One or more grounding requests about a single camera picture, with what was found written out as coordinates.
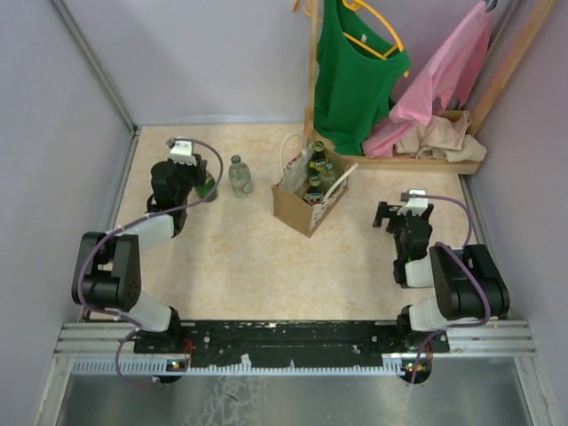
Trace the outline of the green glass bottle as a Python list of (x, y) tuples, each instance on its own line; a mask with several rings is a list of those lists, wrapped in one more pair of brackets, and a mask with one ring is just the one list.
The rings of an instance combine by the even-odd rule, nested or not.
[(207, 171), (205, 173), (205, 178), (200, 185), (194, 188), (197, 196), (204, 200), (205, 202), (213, 202), (217, 198), (217, 181), (214, 176)]

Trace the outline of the clear glass bottle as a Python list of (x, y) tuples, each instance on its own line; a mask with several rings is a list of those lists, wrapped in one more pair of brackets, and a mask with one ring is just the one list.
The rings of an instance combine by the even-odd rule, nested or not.
[(233, 155), (229, 167), (229, 178), (233, 193), (238, 198), (247, 198), (253, 191), (252, 175), (249, 166), (239, 155)]

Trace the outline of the green bottle dark label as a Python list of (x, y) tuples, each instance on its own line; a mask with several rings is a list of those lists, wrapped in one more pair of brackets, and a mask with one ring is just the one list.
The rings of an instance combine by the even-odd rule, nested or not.
[(323, 200), (323, 192), (320, 187), (320, 178), (318, 176), (310, 176), (308, 183), (309, 186), (303, 196), (304, 201), (312, 206), (320, 204)]

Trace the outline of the green bottle yellow label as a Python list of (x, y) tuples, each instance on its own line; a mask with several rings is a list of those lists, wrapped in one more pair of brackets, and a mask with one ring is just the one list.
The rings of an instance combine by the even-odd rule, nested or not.
[(308, 173), (315, 175), (322, 172), (327, 164), (325, 144), (322, 141), (315, 141), (313, 144), (312, 157), (308, 162)]

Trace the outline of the clear bottle green cap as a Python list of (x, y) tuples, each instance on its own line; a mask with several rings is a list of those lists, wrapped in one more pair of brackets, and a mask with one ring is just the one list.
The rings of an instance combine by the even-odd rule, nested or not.
[(332, 162), (327, 162), (324, 169), (319, 174), (320, 187), (324, 193), (327, 193), (331, 186), (338, 179), (335, 171), (335, 165)]

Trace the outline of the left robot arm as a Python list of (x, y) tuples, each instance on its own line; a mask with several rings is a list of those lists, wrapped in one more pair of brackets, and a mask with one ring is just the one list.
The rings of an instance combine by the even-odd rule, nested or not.
[(207, 161), (198, 154), (156, 163), (144, 218), (117, 233), (88, 232), (81, 238), (73, 301), (134, 324), (136, 337), (151, 351), (178, 350), (185, 340), (179, 314), (142, 290), (140, 255), (182, 232), (190, 192), (208, 182)]

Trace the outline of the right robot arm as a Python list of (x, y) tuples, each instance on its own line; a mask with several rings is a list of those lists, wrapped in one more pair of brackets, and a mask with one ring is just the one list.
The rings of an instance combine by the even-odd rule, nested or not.
[(440, 336), (449, 328), (484, 325), (507, 317), (510, 309), (509, 290), (486, 245), (467, 242), (450, 248), (430, 242), (433, 209), (426, 201), (381, 201), (373, 222), (374, 228), (386, 222), (393, 237), (395, 282), (404, 289), (434, 290), (434, 296), (408, 305), (397, 318), (397, 341), (407, 351), (432, 343), (431, 333)]

